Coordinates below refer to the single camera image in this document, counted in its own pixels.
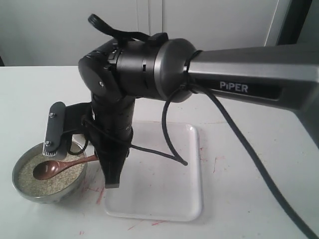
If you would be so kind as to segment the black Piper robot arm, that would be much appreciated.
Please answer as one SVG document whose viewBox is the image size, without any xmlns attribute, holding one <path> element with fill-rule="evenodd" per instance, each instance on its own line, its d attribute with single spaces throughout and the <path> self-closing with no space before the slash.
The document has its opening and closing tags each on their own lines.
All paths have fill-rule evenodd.
<svg viewBox="0 0 319 239">
<path fill-rule="evenodd" d="M 88 131 L 105 176 L 117 188 L 133 138 L 136 98 L 175 103 L 192 93 L 292 111 L 319 140 L 319 49 L 279 45 L 201 51 L 165 33 L 145 41 L 113 39 L 79 60 L 91 92 Z"/>
</svg>

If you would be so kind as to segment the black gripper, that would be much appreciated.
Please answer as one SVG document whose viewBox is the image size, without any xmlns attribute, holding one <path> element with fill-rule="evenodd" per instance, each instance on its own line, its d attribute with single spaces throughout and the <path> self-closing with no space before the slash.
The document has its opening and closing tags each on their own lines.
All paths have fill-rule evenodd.
<svg viewBox="0 0 319 239">
<path fill-rule="evenodd" d="M 135 98 L 126 96 L 115 103 L 98 96 L 91 99 L 92 115 L 87 119 L 94 127 L 88 127 L 104 174 L 105 189 L 119 188 L 121 172 L 129 155 L 128 144 L 133 138 Z"/>
</svg>

